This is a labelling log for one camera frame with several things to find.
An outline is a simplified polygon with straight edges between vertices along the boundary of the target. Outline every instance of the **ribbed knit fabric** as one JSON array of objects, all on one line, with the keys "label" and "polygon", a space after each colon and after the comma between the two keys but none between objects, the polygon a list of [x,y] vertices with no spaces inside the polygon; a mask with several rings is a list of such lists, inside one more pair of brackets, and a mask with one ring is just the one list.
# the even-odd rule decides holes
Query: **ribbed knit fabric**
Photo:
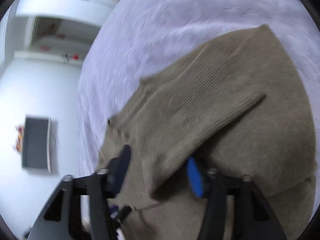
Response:
[{"label": "ribbed knit fabric", "polygon": [[193,153],[225,174],[252,175],[289,239],[310,219],[310,107],[292,62],[266,25],[217,37],[142,79],[108,122],[99,166],[125,143],[132,146],[132,161],[115,203],[138,209],[122,226],[126,239],[196,239],[205,201],[191,194],[183,166]]}]

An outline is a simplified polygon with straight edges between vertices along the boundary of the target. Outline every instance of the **mattress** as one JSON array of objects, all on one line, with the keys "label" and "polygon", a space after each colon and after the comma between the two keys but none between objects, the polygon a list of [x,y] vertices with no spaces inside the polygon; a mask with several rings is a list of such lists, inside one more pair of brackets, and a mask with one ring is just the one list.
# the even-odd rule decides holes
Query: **mattress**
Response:
[{"label": "mattress", "polygon": [[[121,0],[93,43],[78,86],[83,176],[98,162],[107,119],[154,74],[198,44],[268,24],[297,67],[313,112],[320,163],[320,33],[299,0]],[[314,212],[320,202],[320,176]]]}]

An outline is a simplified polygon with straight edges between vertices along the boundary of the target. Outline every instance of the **garment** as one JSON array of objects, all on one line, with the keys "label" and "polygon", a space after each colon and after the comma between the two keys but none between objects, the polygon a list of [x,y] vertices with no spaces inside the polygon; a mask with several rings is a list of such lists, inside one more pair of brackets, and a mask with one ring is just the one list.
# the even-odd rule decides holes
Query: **garment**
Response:
[{"label": "garment", "polygon": [[126,239],[196,239],[205,200],[188,187],[184,163],[191,154],[225,175],[251,175],[288,239],[309,222],[316,167],[311,110],[266,25],[217,37],[141,79],[108,121],[99,167],[126,143],[132,160],[115,200],[137,209],[122,226]]}]

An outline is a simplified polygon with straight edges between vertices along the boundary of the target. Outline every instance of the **red object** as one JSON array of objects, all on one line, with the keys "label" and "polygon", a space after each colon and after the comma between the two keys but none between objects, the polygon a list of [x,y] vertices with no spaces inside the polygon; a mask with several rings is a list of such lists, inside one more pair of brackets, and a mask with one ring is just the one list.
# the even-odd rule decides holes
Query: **red object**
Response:
[{"label": "red object", "polygon": [[59,38],[61,38],[61,39],[64,39],[66,36],[65,36],[65,34],[58,33],[58,34],[57,34],[57,37],[59,37]]},{"label": "red object", "polygon": [[49,51],[50,50],[50,47],[49,46],[45,46],[45,45],[40,45],[39,48],[42,51]]}]

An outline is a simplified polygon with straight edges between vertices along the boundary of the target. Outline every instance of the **metal bolt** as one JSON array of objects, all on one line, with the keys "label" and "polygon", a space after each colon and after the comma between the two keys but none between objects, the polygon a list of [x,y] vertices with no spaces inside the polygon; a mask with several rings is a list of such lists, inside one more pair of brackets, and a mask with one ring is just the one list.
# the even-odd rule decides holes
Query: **metal bolt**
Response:
[{"label": "metal bolt", "polygon": [[217,173],[218,173],[217,169],[210,169],[208,171],[208,174],[212,174],[212,175],[217,174]]},{"label": "metal bolt", "polygon": [[73,180],[72,175],[66,175],[63,177],[63,181],[72,181],[72,180]]},{"label": "metal bolt", "polygon": [[252,177],[250,175],[243,175],[242,180],[244,182],[250,182],[250,181],[252,181]]},{"label": "metal bolt", "polygon": [[107,168],[102,168],[102,169],[98,169],[97,170],[97,174],[98,175],[103,175],[103,174],[107,174],[108,173],[108,169]]}]

